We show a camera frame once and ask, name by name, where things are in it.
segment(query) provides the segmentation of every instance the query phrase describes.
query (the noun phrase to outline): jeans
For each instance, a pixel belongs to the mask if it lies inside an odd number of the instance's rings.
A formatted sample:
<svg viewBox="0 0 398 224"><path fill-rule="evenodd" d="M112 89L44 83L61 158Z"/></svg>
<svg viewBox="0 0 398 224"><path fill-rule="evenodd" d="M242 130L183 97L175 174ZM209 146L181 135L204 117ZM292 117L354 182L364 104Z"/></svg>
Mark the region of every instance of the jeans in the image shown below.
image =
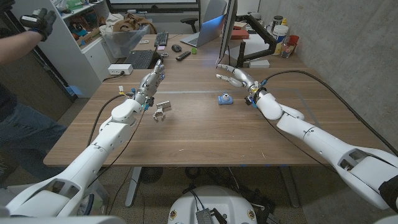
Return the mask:
<svg viewBox="0 0 398 224"><path fill-rule="evenodd" d="M43 159L66 129L30 106L18 103L14 112L0 122L0 151L8 153L40 181L46 180L63 170L47 167Z"/></svg>

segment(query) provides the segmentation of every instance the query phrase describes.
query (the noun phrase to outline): wooden desk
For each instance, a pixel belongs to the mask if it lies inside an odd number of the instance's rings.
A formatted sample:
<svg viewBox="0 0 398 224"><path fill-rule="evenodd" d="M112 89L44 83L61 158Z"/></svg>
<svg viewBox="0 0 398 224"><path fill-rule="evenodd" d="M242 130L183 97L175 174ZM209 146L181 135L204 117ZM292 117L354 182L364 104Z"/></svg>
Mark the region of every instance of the wooden desk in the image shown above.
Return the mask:
<svg viewBox="0 0 398 224"><path fill-rule="evenodd" d="M234 88L215 78L217 73L231 76L227 71L215 68L220 39L198 48L196 55L190 55L182 62L177 62L175 57L181 52L173 52L173 44L181 45L182 52L191 49L190 46L179 42L182 37L180 35L170 39L166 46L164 52L170 54L164 62L166 77L154 96L155 103L170 100L172 110L167 111L165 120L158 123L152 117L155 108L146 111L137 133L114 165L137 167L317 164L270 127L260 111L246 106L243 98L247 92L243 88ZM146 35L143 40L149 40L150 43L138 45L137 49L153 49L154 39L155 35ZM317 75L316 71L306 68L297 55L288 59L275 56L266 58L271 68L246 68L245 71L259 81L286 69L301 69ZM228 56L223 62L228 63ZM98 111L106 101L118 94L118 86L123 85L125 90L137 88L141 78L149 71L135 70L131 75L104 82L49 152L44 160L45 164L69 165L85 149ZM376 137L315 80L298 73L285 74L271 79L266 87L279 103L301 111L306 121L320 126L341 140L354 145L382 148ZM217 96L224 92L233 97L232 105L218 105ZM111 110L122 101L119 98L106 107L98 121L93 139L98 133L99 125L109 118ZM326 163L303 142L286 135L303 150ZM109 165L123 147L124 145L112 153L105 165Z"/></svg>

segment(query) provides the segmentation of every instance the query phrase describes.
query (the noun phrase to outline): person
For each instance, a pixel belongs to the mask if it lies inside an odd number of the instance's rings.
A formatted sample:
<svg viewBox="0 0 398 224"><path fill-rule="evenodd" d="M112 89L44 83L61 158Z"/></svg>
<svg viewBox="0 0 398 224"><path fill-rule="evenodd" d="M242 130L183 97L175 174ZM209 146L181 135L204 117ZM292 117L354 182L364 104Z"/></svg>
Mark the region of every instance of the person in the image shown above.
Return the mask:
<svg viewBox="0 0 398 224"><path fill-rule="evenodd" d="M0 13L10 10L12 4L14 1L0 0ZM1 65L28 54L51 34L55 13L42 9L38 16L45 21L40 27L0 39ZM26 171L40 180L62 171L60 167L47 167L43 159L65 130L30 106L18 103L16 95L0 83L0 151L8 153Z"/></svg>

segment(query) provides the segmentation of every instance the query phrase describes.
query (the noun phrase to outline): robotic hand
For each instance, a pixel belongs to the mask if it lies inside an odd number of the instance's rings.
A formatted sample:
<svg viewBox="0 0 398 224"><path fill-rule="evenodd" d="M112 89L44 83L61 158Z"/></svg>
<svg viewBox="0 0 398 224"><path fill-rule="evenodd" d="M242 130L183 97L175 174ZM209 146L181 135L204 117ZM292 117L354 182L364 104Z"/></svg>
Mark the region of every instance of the robotic hand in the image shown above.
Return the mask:
<svg viewBox="0 0 398 224"><path fill-rule="evenodd" d="M112 110L112 116L101 125L97 138L62 173L17 195L7 205L10 215L76 215L82 198L87 195L90 183L96 178L106 158L130 138L131 130L137 125L134 116L153 105L152 96L164 79L163 70L164 65L158 60L153 71L142 79L135 98L126 99Z"/></svg>
<svg viewBox="0 0 398 224"><path fill-rule="evenodd" d="M235 77L216 75L217 78L247 89L248 105L258 108L267 119L279 119L279 129L301 139L319 153L357 194L377 208L390 206L398 212L398 157L380 149L347 144L305 122L301 112L276 102L275 97L246 72L229 65L217 67L227 69Z"/></svg>

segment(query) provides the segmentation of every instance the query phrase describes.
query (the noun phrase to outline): table leg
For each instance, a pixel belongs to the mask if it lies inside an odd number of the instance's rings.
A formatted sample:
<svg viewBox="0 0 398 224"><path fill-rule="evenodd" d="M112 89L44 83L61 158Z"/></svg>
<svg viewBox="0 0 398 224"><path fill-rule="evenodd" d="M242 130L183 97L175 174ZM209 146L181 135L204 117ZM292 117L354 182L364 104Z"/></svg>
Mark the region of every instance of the table leg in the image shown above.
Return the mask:
<svg viewBox="0 0 398 224"><path fill-rule="evenodd" d="M124 203L126 205L126 207L132 206L132 200L134 199L134 196L136 195L137 183L138 183L139 175L141 174L141 168L142 167L133 167L132 168L132 175L131 175L129 191L127 191L126 202Z"/></svg>
<svg viewBox="0 0 398 224"><path fill-rule="evenodd" d="M290 167L283 166L279 167L279 169L282 174L282 178L285 182L286 190L290 198L290 205L294 208L299 208L300 201L299 197L297 196L297 190L294 184L292 172L290 171Z"/></svg>

